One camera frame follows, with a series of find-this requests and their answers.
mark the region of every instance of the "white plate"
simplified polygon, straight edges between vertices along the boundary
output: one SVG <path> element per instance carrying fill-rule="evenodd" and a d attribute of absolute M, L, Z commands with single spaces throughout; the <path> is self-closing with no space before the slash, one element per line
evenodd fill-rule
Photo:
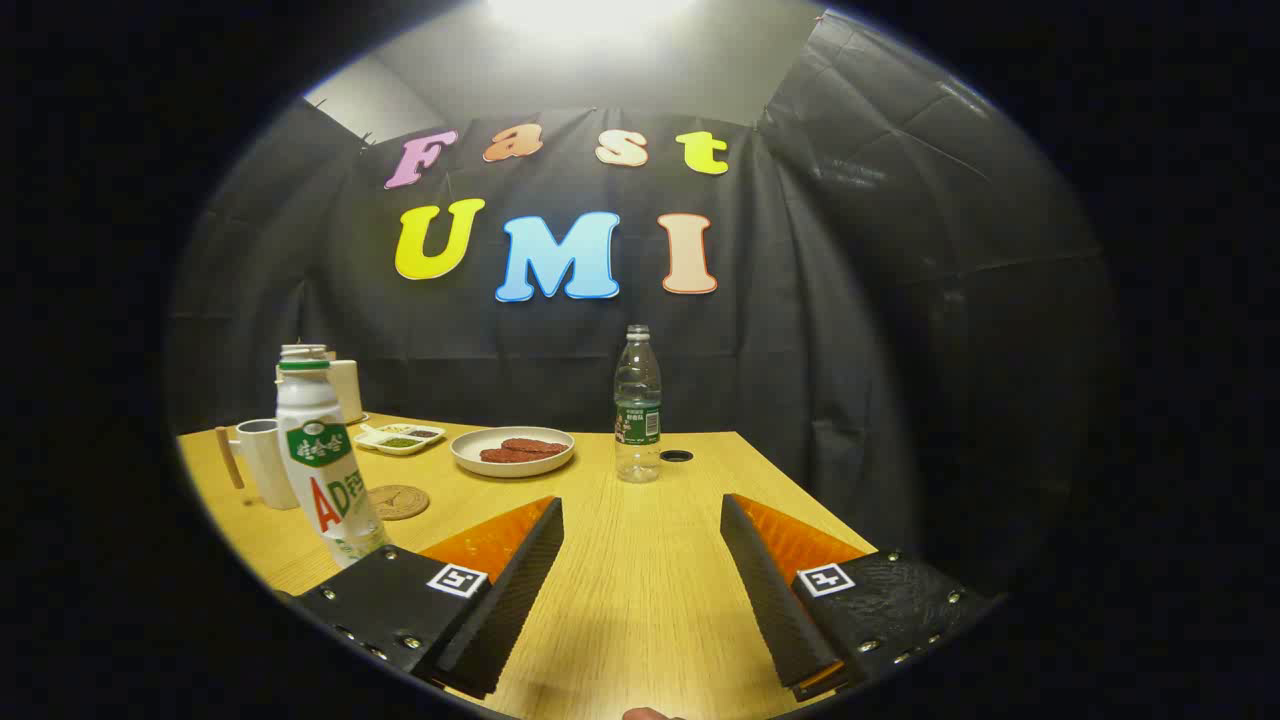
<path fill-rule="evenodd" d="M 389 432 L 385 428 L 396 428 L 397 430 L 402 430 L 403 433 L 411 433 L 413 430 L 430 430 L 435 434 L 431 437 L 413 437 L 410 434 Z M 438 442 L 442 438 L 444 438 L 444 428 L 436 428 L 434 425 L 415 425 L 412 423 L 388 423 L 380 428 L 374 428 L 374 429 L 378 430 L 378 434 L 366 432 L 356 436 L 355 438 L 356 445 L 364 447 L 365 450 L 376 450 L 378 452 L 385 452 L 387 455 L 413 455 L 415 452 L 422 450 L 424 447 L 431 445 L 433 442 Z M 402 437 L 404 439 L 416 439 L 420 442 L 417 445 L 411 445 L 408 447 L 387 447 L 384 445 L 379 445 L 381 441 L 393 437 Z"/>
<path fill-rule="evenodd" d="M 543 442 L 558 442 L 561 445 L 567 445 L 568 450 L 561 452 L 559 455 L 552 455 L 550 457 L 543 457 L 541 460 L 530 460 L 529 462 L 485 462 L 484 460 L 480 460 L 481 450 L 502 447 L 503 441 L 515 437 L 540 439 Z M 511 425 L 506 428 L 472 430 L 458 436 L 457 439 L 449 445 L 449 450 L 453 451 L 453 459 L 458 461 L 458 465 L 462 465 L 472 473 L 489 475 L 490 478 L 527 478 L 530 475 L 549 473 L 568 462 L 570 457 L 573 456 L 573 437 L 568 433 L 562 433 L 550 428 Z"/>

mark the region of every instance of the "finger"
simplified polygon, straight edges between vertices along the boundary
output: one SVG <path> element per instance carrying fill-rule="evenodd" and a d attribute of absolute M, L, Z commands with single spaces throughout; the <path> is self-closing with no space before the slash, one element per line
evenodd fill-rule
<path fill-rule="evenodd" d="M 652 707 L 632 707 L 622 714 L 622 720 L 671 720 Z"/>

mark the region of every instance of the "cork coaster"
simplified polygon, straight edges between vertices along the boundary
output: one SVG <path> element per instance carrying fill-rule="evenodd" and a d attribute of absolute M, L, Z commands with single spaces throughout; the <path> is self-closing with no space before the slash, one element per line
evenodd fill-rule
<path fill-rule="evenodd" d="M 410 486 L 381 486 L 369 489 L 378 516 L 383 520 L 403 520 L 426 510 L 431 498 L 426 492 Z"/>

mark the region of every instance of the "bottle cap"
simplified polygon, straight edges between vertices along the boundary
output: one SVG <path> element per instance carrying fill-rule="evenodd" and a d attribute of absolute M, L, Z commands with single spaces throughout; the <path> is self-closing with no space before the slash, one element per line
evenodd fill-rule
<path fill-rule="evenodd" d="M 329 366 L 328 360 L 298 360 L 296 363 L 280 363 L 280 370 L 324 370 Z"/>
<path fill-rule="evenodd" d="M 324 345 L 283 345 L 278 366 L 282 372 L 324 370 L 329 366 L 329 357 Z"/>

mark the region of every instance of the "black curtain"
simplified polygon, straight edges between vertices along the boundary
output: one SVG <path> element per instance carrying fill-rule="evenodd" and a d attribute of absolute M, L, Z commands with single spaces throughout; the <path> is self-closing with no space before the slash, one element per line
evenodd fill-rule
<path fill-rule="evenodd" d="M 300 109 L 285 120 L 317 118 Z M 525 122 L 543 127 L 538 152 L 498 163 L 481 159 L 498 131 Z M 596 138 L 609 128 L 644 135 L 649 161 L 640 168 L 600 163 Z M 458 129 L 461 138 L 416 183 L 384 188 L 403 141 L 442 129 Z M 723 176 L 685 165 L 684 146 L 675 138 L 698 131 L 728 143 L 718 155 L 730 165 Z M 221 352 L 221 363 L 206 370 L 218 374 L 206 386 L 211 392 L 179 393 L 182 430 L 269 415 L 274 354 L 280 342 L 302 337 L 358 363 L 367 409 L 443 421 L 609 432 L 612 375 L 625 327 L 646 323 L 663 370 L 664 430 L 737 430 L 836 512 L 847 511 L 855 500 L 865 502 L 860 496 L 868 486 L 881 488 L 881 500 L 911 487 L 901 477 L 910 471 L 909 448 L 891 425 L 883 434 L 893 445 L 884 446 L 877 469 L 864 466 L 865 414 L 892 395 L 883 363 L 876 360 L 878 341 L 865 304 L 849 287 L 844 259 L 814 259 L 817 246 L 835 247 L 833 240 L 823 236 L 797 186 L 780 174 L 753 128 L 616 109 L 477 119 L 365 150 L 333 147 L 310 177 L 291 177 L 292 186 L 282 182 L 274 195 L 261 183 L 236 187 L 241 178 L 266 173 L 262 167 L 279 149 L 269 141 L 253 149 L 253 159 L 221 193 L 248 195 L 260 204 L 274 197 L 260 233 L 237 241 L 229 233 L 246 231 L 216 213 L 206 215 L 197 233 L 184 295 L 216 297 L 207 306 L 225 311 L 205 322 L 225 327 L 215 329 L 215 340 L 180 314 L 182 306 L 175 314 L 187 324 L 187 357 L 195 346 L 218 345 Z M 475 218 L 462 263 L 435 279 L 402 277 L 394 266 L 401 215 L 424 205 L 442 209 L 424 245 L 424 254 L 435 255 L 451 228 L 445 209 L 468 197 L 483 199 L 485 208 Z M 507 220 L 539 215 L 562 240 L 589 211 L 621 218 L 611 243 L 612 274 L 622 288 L 617 297 L 573 300 L 561 290 L 526 302 L 495 300 L 507 265 Z M 663 290 L 668 238 L 657 218 L 666 213 L 710 220 L 704 237 L 708 269 L 719 283 L 714 292 Z M 221 246 L 219 234 L 229 236 Z M 253 242 L 252 254 L 228 247 L 244 242 Z M 800 247 L 806 243 L 815 247 Z M 221 251 L 214 254 L 215 246 Z M 227 264 L 210 266 L 214 256 Z M 238 282 L 219 272 L 234 263 L 244 274 Z M 219 279 L 224 295 L 207 287 Z M 838 316 L 841 325 L 815 325 L 814 314 Z M 831 361 L 815 365 L 815 354 Z M 858 380 L 815 397 L 814 372 L 847 372 Z M 214 392 L 223 387 L 233 389 Z M 860 529 L 872 542 L 902 543 L 911 538 L 909 519 L 905 501 L 882 502 Z"/>
<path fill-rule="evenodd" d="M 169 307 L 178 433 L 275 415 L 273 364 L 297 341 L 310 258 L 360 138 L 298 100 L 246 147 L 187 240 Z"/>
<path fill-rule="evenodd" d="M 522 123 L 541 126 L 540 150 L 481 159 Z M 600 163 L 611 128 L 644 135 L 648 163 Z M 384 188 L 406 140 L 445 129 L 458 141 L 416 183 Z M 685 165 L 675 137 L 696 131 L 728 145 L 727 173 Z M 461 264 L 402 277 L 401 215 L 440 208 L 422 249 L 435 255 L 447 208 L 471 197 L 485 206 Z M 507 220 L 541 217 L 563 240 L 590 211 L 621 218 L 618 296 L 495 300 Z M 664 213 L 710 220 L 713 293 L 662 288 Z M 593 108 L 362 147 L 300 104 L 211 202 L 178 288 L 179 432 L 269 416 L 278 346 L 300 337 L 358 363 L 370 410 L 608 432 L 623 329 L 646 323 L 666 432 L 737 430 L 874 544 L 987 591 L 1069 500 L 1110 311 L 1089 228 L 1023 133 L 832 13 L 759 129 Z"/>
<path fill-rule="evenodd" d="M 934 564 L 1004 585 L 1087 471 L 1114 350 L 1110 286 L 1075 196 L 997 108 L 832 12 L 759 128 L 829 228 L 819 237 L 835 238 L 814 263 L 844 260 L 910 379 L 922 482 L 895 492 L 911 496 L 916 538 Z M 812 322 L 819 336 L 840 324 Z M 847 396 L 849 383 L 819 374 L 813 392 Z M 847 519 L 874 527 L 883 505 L 858 495 L 869 502 Z"/>

